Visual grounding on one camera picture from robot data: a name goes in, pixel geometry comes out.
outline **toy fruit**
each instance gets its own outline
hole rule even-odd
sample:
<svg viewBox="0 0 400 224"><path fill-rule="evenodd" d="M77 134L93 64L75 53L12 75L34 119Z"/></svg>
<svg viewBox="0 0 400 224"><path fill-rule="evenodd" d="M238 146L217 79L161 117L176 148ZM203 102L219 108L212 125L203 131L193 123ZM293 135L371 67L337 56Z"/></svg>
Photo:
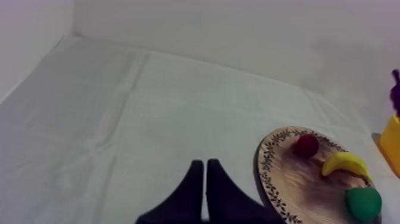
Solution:
<svg viewBox="0 0 400 224"><path fill-rule="evenodd" d="M367 171L366 163L353 153L336 153L325 161L321 172L323 176L328 176L331 172L337 169L349 170L357 175L366 176L371 180L371 176Z"/></svg>
<svg viewBox="0 0 400 224"><path fill-rule="evenodd" d="M382 198L373 188L352 188L346 191L346 203L350 214L362 222L374 220L382 209Z"/></svg>
<svg viewBox="0 0 400 224"><path fill-rule="evenodd" d="M293 145L293 153L300 158L311 158L318 151L318 139L314 135L303 135Z"/></svg>

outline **purple toy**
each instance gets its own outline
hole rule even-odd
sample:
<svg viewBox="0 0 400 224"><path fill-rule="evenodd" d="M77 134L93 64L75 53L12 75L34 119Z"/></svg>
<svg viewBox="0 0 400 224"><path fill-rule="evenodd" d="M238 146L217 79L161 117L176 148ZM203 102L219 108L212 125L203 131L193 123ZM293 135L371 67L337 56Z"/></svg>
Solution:
<svg viewBox="0 0 400 224"><path fill-rule="evenodd" d="M400 116L400 78L399 70L395 69L392 71L392 75L395 78L396 85L390 91L390 98L393 102L393 107L396 110L397 116Z"/></svg>

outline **decorative leaf border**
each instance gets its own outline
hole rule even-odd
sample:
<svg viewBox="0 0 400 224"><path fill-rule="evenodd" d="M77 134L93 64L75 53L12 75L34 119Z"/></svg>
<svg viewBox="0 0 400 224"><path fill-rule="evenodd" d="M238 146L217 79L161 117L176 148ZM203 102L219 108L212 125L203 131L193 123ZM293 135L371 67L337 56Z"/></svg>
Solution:
<svg viewBox="0 0 400 224"><path fill-rule="evenodd" d="M259 166L258 168L259 168L261 182L264 185L264 191L267 194L271 203L274 205L276 211L281 215L282 219L287 224L301 224L301 223L303 223L303 221L300 220L297 215L292 214L289 211L287 211L286 203L284 203L282 201L282 199L280 198L279 191L271 183L271 177L269 177L269 175L268 175L271 172L272 161L274 160L274 157L275 157L275 152L273 151L274 147L279 146L279 144L281 142L284 142L287 137L291 136L291 134L293 134L294 136L302 136L302 135L306 135L306 134L312 134L318 139L320 144L323 144L326 147L334 148L338 152L347 152L347 151L344 150L338 144L332 142L326 136L324 136L318 132L315 132L313 130L304 129L301 127L286 127L286 128L280 129L280 132L272 135L270 141L268 141L266 143L261 143L260 150L262 150L262 161L260 162L261 167ZM363 177L362 180L364 181L364 184L367 187L371 187L371 183L367 178Z"/></svg>

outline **white tablecloth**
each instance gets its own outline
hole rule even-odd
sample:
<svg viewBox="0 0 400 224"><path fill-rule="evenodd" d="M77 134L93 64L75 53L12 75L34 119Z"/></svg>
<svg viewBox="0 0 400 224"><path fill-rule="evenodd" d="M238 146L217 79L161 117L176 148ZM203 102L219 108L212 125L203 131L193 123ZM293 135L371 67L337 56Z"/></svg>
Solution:
<svg viewBox="0 0 400 224"><path fill-rule="evenodd" d="M219 158L261 202L254 153L291 125L360 155L383 197L383 223L400 220L400 180L351 105L187 58L64 40L0 105L0 223L133 223L193 159Z"/></svg>

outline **yellow cup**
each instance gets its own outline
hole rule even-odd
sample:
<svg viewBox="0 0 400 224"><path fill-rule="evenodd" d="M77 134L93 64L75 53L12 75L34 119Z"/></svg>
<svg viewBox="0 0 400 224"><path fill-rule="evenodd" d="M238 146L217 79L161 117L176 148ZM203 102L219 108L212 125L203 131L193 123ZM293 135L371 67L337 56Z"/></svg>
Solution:
<svg viewBox="0 0 400 224"><path fill-rule="evenodd" d="M397 177L400 177L400 120L397 115L392 115L379 142L382 154Z"/></svg>

